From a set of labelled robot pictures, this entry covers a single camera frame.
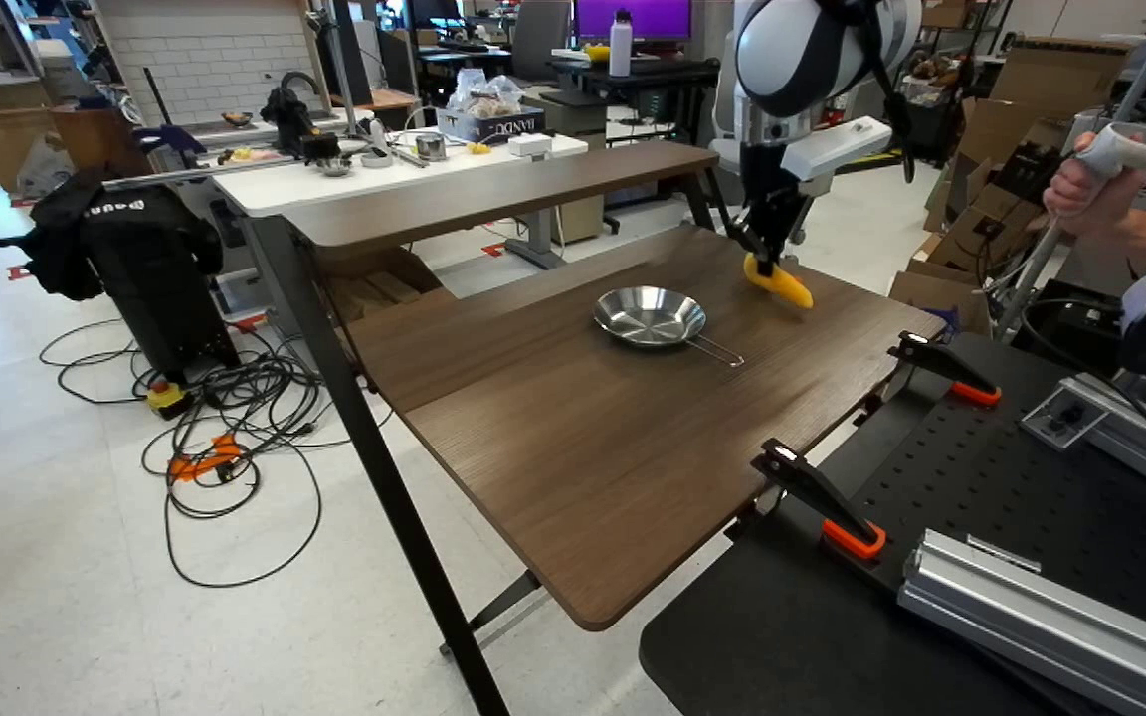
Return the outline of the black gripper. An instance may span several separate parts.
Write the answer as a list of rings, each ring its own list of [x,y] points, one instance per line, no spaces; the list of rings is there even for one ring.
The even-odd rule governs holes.
[[[744,188],[744,239],[758,276],[773,276],[782,244],[802,227],[810,198],[801,178],[782,171],[778,149],[738,149],[738,188]]]

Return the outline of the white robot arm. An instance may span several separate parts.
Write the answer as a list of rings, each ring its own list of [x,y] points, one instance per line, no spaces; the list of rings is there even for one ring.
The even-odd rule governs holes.
[[[782,150],[860,80],[884,90],[903,175],[913,175],[911,112],[894,72],[920,28],[921,0],[736,0],[724,68],[733,72],[733,137],[756,279],[778,269],[782,244],[809,216],[809,194],[782,167]]]

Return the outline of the person's hand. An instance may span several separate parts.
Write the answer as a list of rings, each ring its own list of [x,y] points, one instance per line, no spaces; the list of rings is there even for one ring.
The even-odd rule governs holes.
[[[1127,219],[1134,216],[1138,194],[1146,190],[1146,175],[1098,175],[1081,165],[1081,150],[1089,143],[1089,133],[1073,139],[1073,150],[1058,165],[1043,190],[1043,208],[1073,239],[1116,239]]]

